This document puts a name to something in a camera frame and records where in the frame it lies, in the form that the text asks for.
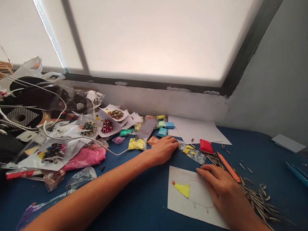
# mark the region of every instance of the peeling paint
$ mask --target peeling paint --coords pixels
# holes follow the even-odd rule
[[[125,86],[127,85],[128,83],[126,82],[115,82],[115,85],[121,85],[121,86]]]
[[[188,89],[186,89],[186,88],[173,88],[173,87],[167,87],[167,90],[191,92],[191,90],[188,90]]]
[[[220,95],[218,91],[204,91],[204,94],[210,94],[210,95]]]

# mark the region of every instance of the left hand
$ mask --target left hand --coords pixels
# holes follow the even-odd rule
[[[166,136],[161,138],[153,148],[144,151],[148,156],[152,166],[161,165],[167,162],[172,155],[172,152],[179,146],[176,138]]]

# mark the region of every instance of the white plastic bag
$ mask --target white plastic bag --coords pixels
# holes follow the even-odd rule
[[[58,78],[56,78],[54,80],[48,80],[49,82],[52,82],[52,83],[65,79],[65,76],[61,73],[48,72],[48,73],[43,75],[42,71],[43,71],[42,59],[37,56],[36,58],[33,58],[29,61],[24,62],[18,68],[18,70],[16,70],[14,72],[14,74],[11,75],[11,77],[13,77],[15,79],[19,79],[19,78],[24,77],[24,76],[32,76],[32,77],[38,77],[38,78],[46,80],[47,78],[50,78],[52,75],[58,76]],[[10,89],[11,83],[12,83],[12,81],[10,81],[8,79],[2,79],[0,81],[1,89],[7,89],[8,92],[10,92],[9,89]]]

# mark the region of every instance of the window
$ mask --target window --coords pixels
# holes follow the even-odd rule
[[[226,96],[281,2],[34,0],[68,80]]]

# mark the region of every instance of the window frame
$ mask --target window frame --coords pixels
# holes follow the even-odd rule
[[[139,80],[127,80],[118,78],[107,78],[107,77],[96,77],[91,75],[80,75],[72,74],[67,72],[64,74],[65,80],[91,82],[98,84],[110,84],[110,85],[124,85],[128,87],[139,87],[139,88],[150,88],[150,89],[162,89],[162,90],[175,90],[185,91],[193,93],[203,93],[212,95],[221,95],[230,97],[236,89],[245,69],[248,65],[251,57],[254,55],[264,33],[266,32],[270,22],[275,16],[283,0],[263,0],[256,17],[234,59],[234,62],[224,80],[221,87],[206,87],[206,86],[195,86],[186,84],[175,84],[175,83],[160,83],[150,81],[139,81]],[[71,33],[74,38],[74,43],[78,51],[79,58],[83,65],[83,69],[86,73],[89,73],[89,67],[87,59],[82,47],[81,39],[78,34],[76,23],[73,18],[73,13],[70,7],[69,0],[61,0],[66,18],[68,20]]]

